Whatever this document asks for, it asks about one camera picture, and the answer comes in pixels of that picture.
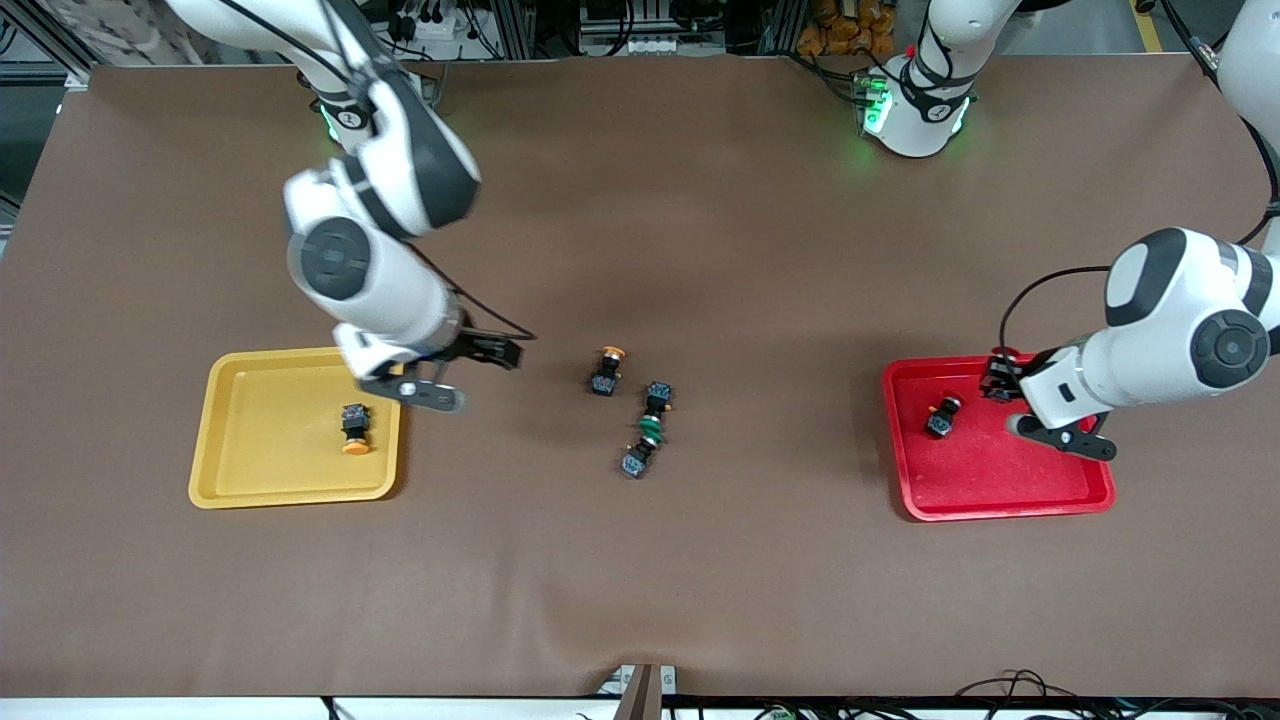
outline yellow tray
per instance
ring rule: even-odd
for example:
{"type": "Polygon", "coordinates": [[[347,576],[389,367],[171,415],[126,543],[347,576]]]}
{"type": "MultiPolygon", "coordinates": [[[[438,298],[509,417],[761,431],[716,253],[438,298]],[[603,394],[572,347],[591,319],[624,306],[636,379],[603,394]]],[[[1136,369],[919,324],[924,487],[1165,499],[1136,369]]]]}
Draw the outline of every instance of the yellow tray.
{"type": "Polygon", "coordinates": [[[209,372],[188,495],[197,507],[375,500],[396,483],[401,406],[360,392],[337,348],[224,355],[209,372]],[[369,407],[367,455],[342,406],[369,407]]]}

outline brown tabletop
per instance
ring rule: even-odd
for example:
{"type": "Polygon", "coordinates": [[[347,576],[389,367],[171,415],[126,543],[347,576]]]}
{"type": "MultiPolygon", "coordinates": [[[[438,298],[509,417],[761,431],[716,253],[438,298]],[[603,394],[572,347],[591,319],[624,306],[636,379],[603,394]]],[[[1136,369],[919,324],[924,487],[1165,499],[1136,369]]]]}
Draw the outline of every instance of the brown tabletop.
{"type": "MultiPolygon", "coordinates": [[[[879,374],[984,352],[1042,273],[1253,225],[1262,167],[1185,58],[1000,59],[910,161],[782,59],[457,67],[485,186],[421,241],[541,340],[457,364],[379,502],[202,511],[223,354],[326,345],[280,183],[333,149],[293,70],[114,69],[68,95],[0,264],[0,694],[937,694],[1009,667],[1092,694],[1280,694],[1280,374],[1117,413],[1101,515],[896,507],[879,374]],[[602,345],[627,389],[584,391],[602,345]],[[669,445],[614,470],[649,379],[669,445]]],[[[1101,278],[1015,318],[1102,322],[1101,278]]]]}

